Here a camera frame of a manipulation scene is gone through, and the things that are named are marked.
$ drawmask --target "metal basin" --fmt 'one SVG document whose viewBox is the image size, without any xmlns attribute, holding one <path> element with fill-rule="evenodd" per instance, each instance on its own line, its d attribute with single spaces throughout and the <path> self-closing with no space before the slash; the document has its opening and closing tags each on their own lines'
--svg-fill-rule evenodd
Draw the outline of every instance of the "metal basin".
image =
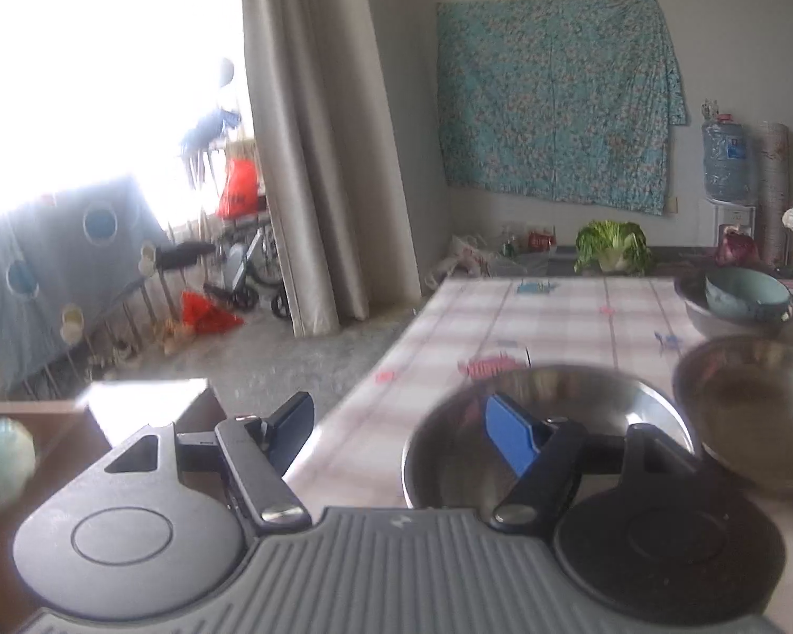
<svg viewBox="0 0 793 634">
<path fill-rule="evenodd" d="M 673 374 L 676 400 L 720 464 L 772 490 L 793 489 L 793 347 L 719 338 Z"/>
<path fill-rule="evenodd" d="M 402 459 L 402 486 L 412 507 L 474 507 L 485 520 L 516 479 L 484 430 L 484 403 L 501 392 L 536 417 L 567 417 L 594 434 L 625 434 L 651 423 L 691 452 L 688 427 L 661 393 L 614 370 L 546 365 L 504 372 L 460 390 L 415 430 Z M 615 479 L 584 479 L 578 497 Z"/>
<path fill-rule="evenodd" d="M 695 329 L 707 338 L 720 336 L 754 335 L 774 338 L 786 326 L 793 324 L 793 294 L 787 310 L 776 321 L 756 322 L 734 321 L 718 317 L 708 308 L 708 298 L 705 296 L 705 273 L 683 275 L 677 277 L 673 287 L 684 301 L 687 308 L 687 317 Z"/>
</svg>

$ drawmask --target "orange bag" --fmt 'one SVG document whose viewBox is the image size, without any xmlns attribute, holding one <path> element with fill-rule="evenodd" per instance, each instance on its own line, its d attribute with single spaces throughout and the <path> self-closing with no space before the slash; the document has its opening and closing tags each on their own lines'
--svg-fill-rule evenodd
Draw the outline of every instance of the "orange bag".
<svg viewBox="0 0 793 634">
<path fill-rule="evenodd" d="M 226 160 L 226 187 L 217 216 L 237 219 L 259 211 L 259 173 L 253 160 Z"/>
</svg>

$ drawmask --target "checkered tablecloth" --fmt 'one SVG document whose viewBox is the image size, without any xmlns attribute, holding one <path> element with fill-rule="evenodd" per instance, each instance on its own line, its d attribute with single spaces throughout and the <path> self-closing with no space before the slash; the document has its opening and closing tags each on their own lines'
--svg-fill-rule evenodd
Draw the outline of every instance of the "checkered tablecloth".
<svg viewBox="0 0 793 634">
<path fill-rule="evenodd" d="M 550 292 L 526 292 L 529 284 Z M 285 480 L 326 506 L 405 506 L 402 450 L 454 389 L 494 367 L 575 362 L 633 374 L 672 398 L 681 354 L 704 337 L 672 279 L 449 279 L 400 340 L 313 432 Z M 793 342 L 793 327 L 784 337 Z M 755 498 L 778 523 L 787 569 L 768 614 L 793 632 L 793 500 Z"/>
</svg>

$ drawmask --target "hanging clothes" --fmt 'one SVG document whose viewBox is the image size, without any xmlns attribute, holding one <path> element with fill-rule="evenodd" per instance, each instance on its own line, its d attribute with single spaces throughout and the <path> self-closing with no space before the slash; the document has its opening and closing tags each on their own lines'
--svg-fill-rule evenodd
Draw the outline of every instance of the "hanging clothes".
<svg viewBox="0 0 793 634">
<path fill-rule="evenodd" d="M 657 0 L 443 4 L 438 41 L 450 184 L 663 213 L 687 113 Z"/>
</svg>

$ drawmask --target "blue floral sheet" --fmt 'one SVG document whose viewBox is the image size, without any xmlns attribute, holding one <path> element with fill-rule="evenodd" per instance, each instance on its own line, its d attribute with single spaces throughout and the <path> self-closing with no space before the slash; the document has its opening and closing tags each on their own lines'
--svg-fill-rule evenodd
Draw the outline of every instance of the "blue floral sheet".
<svg viewBox="0 0 793 634">
<path fill-rule="evenodd" d="M 129 177 L 0 216 L 0 395 L 82 340 L 144 280 L 167 237 Z"/>
<path fill-rule="evenodd" d="M 670 124 L 686 124 L 657 0 L 438 7 L 446 178 L 661 215 Z"/>
</svg>

